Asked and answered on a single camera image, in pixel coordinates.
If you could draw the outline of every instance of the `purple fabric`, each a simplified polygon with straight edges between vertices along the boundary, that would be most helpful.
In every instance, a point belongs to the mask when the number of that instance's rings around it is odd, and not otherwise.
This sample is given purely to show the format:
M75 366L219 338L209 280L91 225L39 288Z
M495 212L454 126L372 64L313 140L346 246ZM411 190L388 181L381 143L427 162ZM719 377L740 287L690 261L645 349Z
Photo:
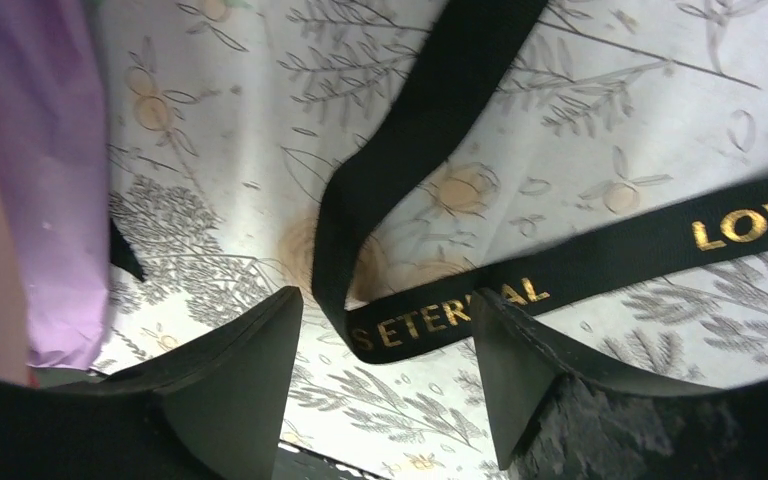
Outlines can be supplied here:
M106 116L81 2L0 1L0 192L33 366L86 368L108 293Z

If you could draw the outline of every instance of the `black textured surface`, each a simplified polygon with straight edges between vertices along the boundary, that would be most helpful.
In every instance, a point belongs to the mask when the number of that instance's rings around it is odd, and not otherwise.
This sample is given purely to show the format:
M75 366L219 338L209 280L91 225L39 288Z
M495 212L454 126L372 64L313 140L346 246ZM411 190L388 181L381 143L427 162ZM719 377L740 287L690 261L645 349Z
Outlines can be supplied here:
M41 388L50 388L75 382L97 383L104 379L104 376L100 374L96 375L81 370L64 368L36 369L34 372ZM365 472L351 465L346 465L339 460L302 448L292 448L299 450L299 452L287 451L284 448L277 449L272 480L384 480L384 477ZM346 465L352 470L361 472L364 476L357 476L347 469L340 469L337 467L338 464Z
M287 287L101 382L0 382L0 479L271 478L301 311Z
M640 370L487 290L470 312L512 480L768 479L768 380L716 390Z

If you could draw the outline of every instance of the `patterned paper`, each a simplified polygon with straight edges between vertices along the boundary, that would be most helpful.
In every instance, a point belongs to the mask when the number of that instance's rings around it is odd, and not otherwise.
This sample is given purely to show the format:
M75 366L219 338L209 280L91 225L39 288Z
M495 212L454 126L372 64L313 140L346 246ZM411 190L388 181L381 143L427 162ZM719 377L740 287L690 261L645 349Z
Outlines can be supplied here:
M150 279L114 272L113 328L96 369L162 354L281 285L306 287L325 180L374 133L443 4L97 7L111 211ZM353 297L766 169L768 0L553 0L461 148L367 243ZM658 232L639 241L657 242ZM768 254L539 320L663 375L755 381L768 376ZM389 478L506 478L488 429L471 341L364 365L308 296L283 440Z

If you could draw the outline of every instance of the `black strap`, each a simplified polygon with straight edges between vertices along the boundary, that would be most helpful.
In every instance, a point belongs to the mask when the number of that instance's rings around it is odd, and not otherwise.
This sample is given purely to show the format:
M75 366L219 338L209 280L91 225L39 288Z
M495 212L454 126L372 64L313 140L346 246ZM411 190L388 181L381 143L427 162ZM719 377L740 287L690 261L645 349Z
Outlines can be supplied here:
M333 248L319 254L339 249ZM470 336L470 294L539 315L655 277L768 251L768 177L639 215L330 317L357 357L389 363ZM343 265L350 272L349 264Z
M657 276L768 251L765 178L345 311L361 246L457 148L546 3L450 0L378 131L329 181L314 245L313 295L361 361L399 361L469 337L469 295L479 288L538 315ZM749 240L747 232L761 225Z
M316 229L312 287L347 342L343 306L363 242L458 147L547 3L449 0L378 131L331 177ZM362 360L388 361L354 350Z

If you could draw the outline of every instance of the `orange flower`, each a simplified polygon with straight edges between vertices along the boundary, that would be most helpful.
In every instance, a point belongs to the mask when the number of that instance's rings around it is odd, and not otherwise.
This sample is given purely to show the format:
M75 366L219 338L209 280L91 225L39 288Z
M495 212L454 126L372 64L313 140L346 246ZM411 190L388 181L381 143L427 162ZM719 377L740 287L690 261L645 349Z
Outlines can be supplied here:
M231 8L225 0L201 0L199 11L205 18L222 23L231 16Z
M307 216L292 224L278 241L277 257L284 277L302 289L309 298L312 297L310 281L315 229L316 217ZM387 259L381 245L374 237L370 237L361 249L349 296L361 302L374 300L382 287L381 275L386 265Z
M460 167L447 163L424 188L434 199L431 211L480 216L496 200L499 178L480 163Z
M459 260L447 260L442 247L437 250L437 257L422 261L415 265L415 268L408 273L405 279L405 289L418 287L439 280L444 277L450 277L461 272L466 272L475 268L466 258Z

